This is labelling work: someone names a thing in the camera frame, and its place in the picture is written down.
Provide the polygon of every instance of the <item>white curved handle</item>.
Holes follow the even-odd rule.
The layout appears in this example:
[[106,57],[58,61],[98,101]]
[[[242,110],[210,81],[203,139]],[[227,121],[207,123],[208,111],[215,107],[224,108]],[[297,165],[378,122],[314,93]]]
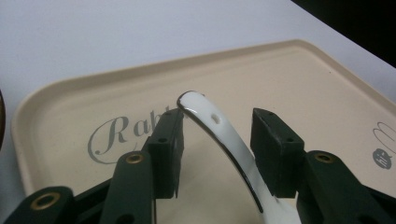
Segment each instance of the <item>white curved handle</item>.
[[300,223],[294,208],[271,195],[250,150],[214,104],[201,93],[188,91],[177,99],[177,106],[218,142],[244,178],[265,223]]

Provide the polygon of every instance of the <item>tray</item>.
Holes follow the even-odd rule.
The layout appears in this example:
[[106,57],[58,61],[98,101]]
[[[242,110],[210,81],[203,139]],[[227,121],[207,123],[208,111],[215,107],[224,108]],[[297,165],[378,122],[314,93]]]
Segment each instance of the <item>tray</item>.
[[[315,46],[301,41],[235,49],[51,84],[12,120],[24,189],[75,195],[110,178],[139,150],[185,91],[205,94],[249,143],[253,107],[277,113],[305,150],[340,157],[362,184],[396,197],[396,105]],[[179,197],[159,200],[161,223],[262,223],[222,150],[184,120]]]

